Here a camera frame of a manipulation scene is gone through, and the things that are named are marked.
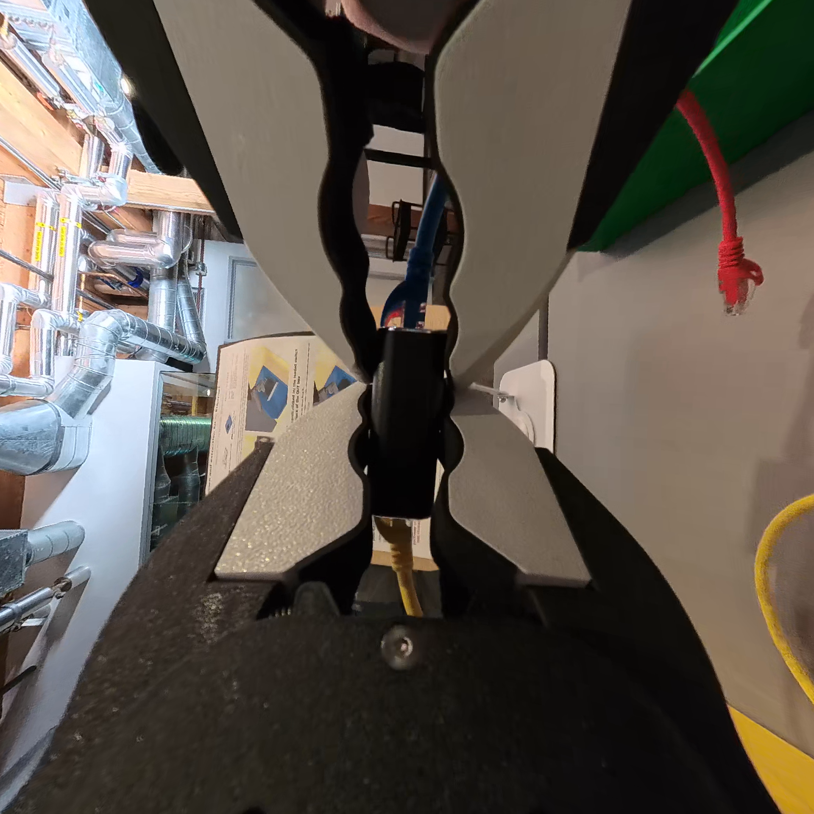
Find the yellow plastic bin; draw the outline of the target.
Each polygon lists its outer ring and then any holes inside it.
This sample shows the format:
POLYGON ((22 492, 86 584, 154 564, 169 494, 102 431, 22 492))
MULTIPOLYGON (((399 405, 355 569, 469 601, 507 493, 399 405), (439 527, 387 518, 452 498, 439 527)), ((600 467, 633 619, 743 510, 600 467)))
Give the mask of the yellow plastic bin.
POLYGON ((813 758, 728 707, 738 737, 782 813, 813 813, 813 758))

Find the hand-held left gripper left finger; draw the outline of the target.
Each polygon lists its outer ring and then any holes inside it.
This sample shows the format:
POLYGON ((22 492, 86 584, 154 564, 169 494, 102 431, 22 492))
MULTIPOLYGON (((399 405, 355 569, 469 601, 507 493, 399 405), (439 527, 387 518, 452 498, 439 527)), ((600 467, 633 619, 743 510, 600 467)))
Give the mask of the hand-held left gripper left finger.
POLYGON ((222 581, 357 584, 372 520, 355 451, 368 387, 356 382, 275 441, 214 569, 222 581))

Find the wide rectangular metal duct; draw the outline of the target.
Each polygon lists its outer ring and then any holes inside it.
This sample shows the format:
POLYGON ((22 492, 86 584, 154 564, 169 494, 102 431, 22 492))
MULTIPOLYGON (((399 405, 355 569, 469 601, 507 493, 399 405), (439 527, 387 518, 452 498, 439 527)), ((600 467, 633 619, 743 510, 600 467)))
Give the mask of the wide rectangular metal duct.
POLYGON ((78 548, 86 530, 75 521, 1 530, 1 597, 20 588, 31 565, 78 548))

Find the black ethernet splitter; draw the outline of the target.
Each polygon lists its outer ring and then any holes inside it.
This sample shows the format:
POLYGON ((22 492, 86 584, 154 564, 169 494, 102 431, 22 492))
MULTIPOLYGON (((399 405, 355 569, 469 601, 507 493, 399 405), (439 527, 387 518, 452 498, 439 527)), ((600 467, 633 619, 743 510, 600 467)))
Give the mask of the black ethernet splitter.
POLYGON ((372 515, 430 517, 440 450, 446 334, 378 332, 381 358, 371 395, 368 479, 372 515))

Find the person's right hand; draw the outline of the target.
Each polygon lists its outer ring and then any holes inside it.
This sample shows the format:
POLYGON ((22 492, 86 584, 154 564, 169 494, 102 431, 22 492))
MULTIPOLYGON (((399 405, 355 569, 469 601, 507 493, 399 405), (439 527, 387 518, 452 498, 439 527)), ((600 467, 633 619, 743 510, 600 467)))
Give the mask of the person's right hand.
POLYGON ((364 33, 399 50, 427 56, 457 1, 341 1, 343 14, 364 33))

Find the silver insulated pipe bundle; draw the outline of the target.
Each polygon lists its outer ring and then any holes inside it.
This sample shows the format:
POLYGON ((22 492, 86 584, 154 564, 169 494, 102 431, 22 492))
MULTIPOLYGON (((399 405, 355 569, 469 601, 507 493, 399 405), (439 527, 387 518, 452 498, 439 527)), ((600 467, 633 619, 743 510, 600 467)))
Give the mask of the silver insulated pipe bundle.
MULTIPOLYGON (((128 204, 133 162, 141 163, 112 123, 86 117, 47 67, 50 22, 47 6, 26 11, 22 2, 2 2, 2 64, 28 87, 28 97, 62 111, 83 136, 76 169, 57 165, 55 173, 42 173, 46 186, 33 189, 31 260, 18 262, 34 277, 30 288, 2 284, 2 363, 21 378, 30 375, 35 311, 87 320, 77 304, 93 300, 81 291, 80 276, 87 273, 112 277, 107 284, 113 287, 147 290, 149 322, 203 333, 186 269, 192 234, 183 214, 157 210, 148 231, 121 227, 103 240, 86 237, 86 219, 111 216, 128 204)), ((54 371, 57 356, 68 354, 76 338, 57 333, 54 371)))

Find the green plastic bin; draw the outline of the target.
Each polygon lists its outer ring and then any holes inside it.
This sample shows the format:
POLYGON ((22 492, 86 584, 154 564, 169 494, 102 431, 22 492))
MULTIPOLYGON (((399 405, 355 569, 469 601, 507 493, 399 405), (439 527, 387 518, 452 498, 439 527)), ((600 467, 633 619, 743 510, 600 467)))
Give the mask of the green plastic bin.
MULTIPOLYGON (((737 2, 688 87, 729 164, 811 112, 813 2, 737 2)), ((710 179, 696 137, 684 118, 671 112, 580 249, 608 248, 710 179)))

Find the instruction sheet on board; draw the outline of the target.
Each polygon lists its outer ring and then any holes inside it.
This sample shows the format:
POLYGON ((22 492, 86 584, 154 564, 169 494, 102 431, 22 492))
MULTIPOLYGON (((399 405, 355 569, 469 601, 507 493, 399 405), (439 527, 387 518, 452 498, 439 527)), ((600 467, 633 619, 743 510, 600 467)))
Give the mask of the instruction sheet on board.
MULTIPOLYGON (((311 331, 267 335, 222 346, 209 452, 204 531, 213 534, 212 573, 275 441, 311 408, 361 382, 311 331)), ((365 476, 371 441, 372 385, 362 407, 365 429, 355 451, 365 476)), ((372 558, 376 564, 372 520, 372 558)))

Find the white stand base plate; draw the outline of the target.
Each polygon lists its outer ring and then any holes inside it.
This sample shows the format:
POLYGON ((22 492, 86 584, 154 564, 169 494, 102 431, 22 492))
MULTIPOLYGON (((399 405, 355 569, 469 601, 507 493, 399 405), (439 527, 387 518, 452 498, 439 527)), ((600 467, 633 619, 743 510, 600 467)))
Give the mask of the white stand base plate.
POLYGON ((547 360, 503 374, 497 408, 538 449, 555 452, 555 368, 547 360))

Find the long rectangular metal duct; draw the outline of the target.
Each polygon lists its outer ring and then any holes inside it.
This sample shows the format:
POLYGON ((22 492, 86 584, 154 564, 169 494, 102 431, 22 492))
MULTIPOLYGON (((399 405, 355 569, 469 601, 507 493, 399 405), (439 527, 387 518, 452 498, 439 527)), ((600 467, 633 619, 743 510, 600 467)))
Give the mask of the long rectangular metal duct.
POLYGON ((160 174, 122 86, 123 72, 81 1, 46 2, 50 15, 46 65, 86 117, 106 118, 148 173, 160 174))

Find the clear bracket metal cylinder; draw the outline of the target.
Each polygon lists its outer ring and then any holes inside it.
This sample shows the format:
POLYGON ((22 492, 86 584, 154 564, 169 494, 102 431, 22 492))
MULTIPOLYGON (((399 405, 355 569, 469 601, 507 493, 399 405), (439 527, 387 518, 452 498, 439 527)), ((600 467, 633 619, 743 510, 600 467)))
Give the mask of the clear bracket metal cylinder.
POLYGON ((20 630, 30 619, 38 617, 37 615, 41 611, 48 612, 54 601, 86 584, 91 574, 89 566, 77 567, 56 579, 52 585, 39 588, 19 599, 3 604, 1 606, 1 635, 20 630))

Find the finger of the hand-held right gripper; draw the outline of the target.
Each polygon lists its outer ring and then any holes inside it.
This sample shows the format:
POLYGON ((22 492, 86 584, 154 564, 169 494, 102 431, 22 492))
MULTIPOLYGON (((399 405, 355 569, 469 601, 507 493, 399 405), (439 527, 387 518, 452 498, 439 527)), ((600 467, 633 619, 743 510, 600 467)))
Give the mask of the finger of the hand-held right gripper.
POLYGON ((455 383, 505 351, 571 259, 630 2, 478 2, 435 62, 435 140, 463 219, 455 383))
POLYGON ((155 2, 243 241, 362 381, 377 367, 352 187, 372 137, 349 24, 312 2, 155 2))

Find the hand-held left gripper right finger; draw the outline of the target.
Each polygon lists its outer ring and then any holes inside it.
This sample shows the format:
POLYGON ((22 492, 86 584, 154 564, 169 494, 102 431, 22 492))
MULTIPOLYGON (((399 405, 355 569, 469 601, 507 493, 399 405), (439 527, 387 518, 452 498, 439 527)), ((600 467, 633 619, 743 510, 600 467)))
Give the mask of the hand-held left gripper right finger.
POLYGON ((461 588, 583 588, 590 575, 533 443, 475 392, 444 389, 432 555, 461 588))

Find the round spiral metal duct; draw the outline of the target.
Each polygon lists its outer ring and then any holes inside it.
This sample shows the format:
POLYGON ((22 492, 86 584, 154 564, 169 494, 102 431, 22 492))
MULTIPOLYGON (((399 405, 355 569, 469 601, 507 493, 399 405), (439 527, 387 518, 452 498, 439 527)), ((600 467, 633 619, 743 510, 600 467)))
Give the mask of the round spiral metal duct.
POLYGON ((120 309, 93 313, 79 322, 38 309, 31 325, 30 375, 15 377, 2 363, 2 396, 27 400, 2 407, 1 469, 22 476, 70 471, 89 453, 92 411, 112 381, 118 352, 126 345, 196 364, 206 345, 199 328, 178 334, 120 309), (66 375, 54 372, 56 335, 77 333, 66 375))

